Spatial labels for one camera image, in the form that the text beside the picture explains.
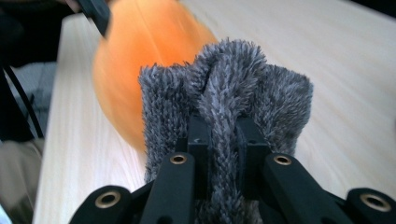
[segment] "orange pumpkin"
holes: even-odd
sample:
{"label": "orange pumpkin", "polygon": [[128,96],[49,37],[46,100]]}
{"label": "orange pumpkin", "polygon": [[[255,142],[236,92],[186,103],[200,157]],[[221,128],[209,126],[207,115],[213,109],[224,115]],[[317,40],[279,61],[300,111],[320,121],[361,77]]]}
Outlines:
{"label": "orange pumpkin", "polygon": [[95,92],[119,134],[143,151],[141,67],[192,63],[216,38],[176,0],[115,0],[110,10],[93,62]]}

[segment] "wooden table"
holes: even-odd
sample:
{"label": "wooden table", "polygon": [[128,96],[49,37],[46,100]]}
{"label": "wooden table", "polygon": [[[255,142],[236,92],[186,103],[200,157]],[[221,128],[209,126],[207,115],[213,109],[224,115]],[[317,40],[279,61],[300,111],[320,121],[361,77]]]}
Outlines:
{"label": "wooden table", "polygon": [[[312,116],[297,159],[326,190],[378,189],[396,199],[396,20],[348,1],[184,0],[218,39],[251,40],[268,63],[309,76]],[[35,223],[67,223],[104,185],[143,185],[144,156],[116,133],[91,78],[99,34],[64,21]]]}

